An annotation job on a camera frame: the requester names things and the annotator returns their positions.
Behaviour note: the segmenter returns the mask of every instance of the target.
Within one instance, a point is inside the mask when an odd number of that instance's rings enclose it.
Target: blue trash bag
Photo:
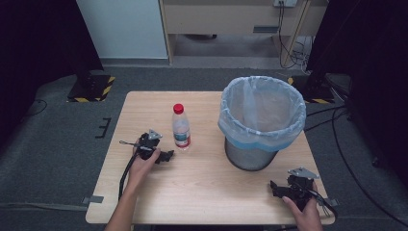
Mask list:
[[[234,79],[222,93],[218,127],[240,149],[274,152],[303,130],[306,105],[288,83],[267,76]]]

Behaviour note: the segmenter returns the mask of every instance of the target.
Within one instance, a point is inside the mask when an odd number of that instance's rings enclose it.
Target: black controller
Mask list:
[[[156,150],[156,146],[159,144],[159,139],[149,139],[149,134],[144,133],[140,136],[139,138],[139,143],[137,143],[135,146],[137,147],[136,152],[140,155],[140,157],[144,160],[149,159],[153,152]],[[173,156],[174,151],[168,151],[168,152],[161,152],[159,158],[156,160],[156,164],[159,164],[160,162],[168,162],[170,161],[170,158]]]
[[[270,187],[272,188],[273,196],[282,198],[285,195],[296,203],[300,211],[303,211],[307,202],[313,196],[310,193],[313,190],[313,181],[313,179],[306,177],[290,175],[288,187],[279,187],[273,181],[270,181]]]

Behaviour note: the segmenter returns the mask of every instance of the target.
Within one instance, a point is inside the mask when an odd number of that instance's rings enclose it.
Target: power outlet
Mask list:
[[[283,2],[283,6],[286,8],[293,8],[296,6],[297,0],[274,0],[273,6],[274,7],[281,7],[281,3]]]

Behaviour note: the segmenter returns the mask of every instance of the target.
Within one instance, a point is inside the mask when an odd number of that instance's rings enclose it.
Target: gray carpet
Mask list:
[[[107,68],[116,77],[103,102],[67,103],[75,82],[67,76],[38,90],[37,99],[0,154],[0,203],[86,206],[112,138],[126,93],[131,90],[223,90],[237,77],[286,79],[299,70]],[[317,112],[336,104],[308,104]],[[332,111],[307,118],[305,128],[330,119]],[[111,118],[104,139],[97,139]],[[344,158],[362,187],[384,209],[408,222],[407,189],[389,169],[372,167],[372,156],[347,115],[335,122]],[[339,218],[325,230],[408,230],[380,211],[362,193],[336,147],[331,123],[306,132],[327,193],[337,198]],[[0,209],[1,230],[103,230],[87,224],[86,212],[38,208]],[[274,230],[277,227],[265,227]]]

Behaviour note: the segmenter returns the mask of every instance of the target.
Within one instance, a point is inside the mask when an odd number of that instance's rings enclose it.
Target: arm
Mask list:
[[[317,192],[317,186],[315,182],[313,183],[313,188]],[[296,220],[297,228],[299,231],[322,231],[323,227],[321,226],[320,215],[318,211],[318,203],[312,197],[306,204],[303,212],[300,211],[296,204],[288,197],[283,196],[283,201],[287,204],[291,210],[294,219]]]
[[[155,161],[159,158],[160,152],[160,148],[157,148],[153,152],[153,155],[146,161],[139,156],[135,159],[135,162],[133,162],[129,169],[129,178],[126,188],[124,189],[123,195],[118,201],[105,230],[130,230],[133,213],[135,212],[136,200],[138,198],[138,190],[141,183],[150,172],[150,169],[153,167]]]

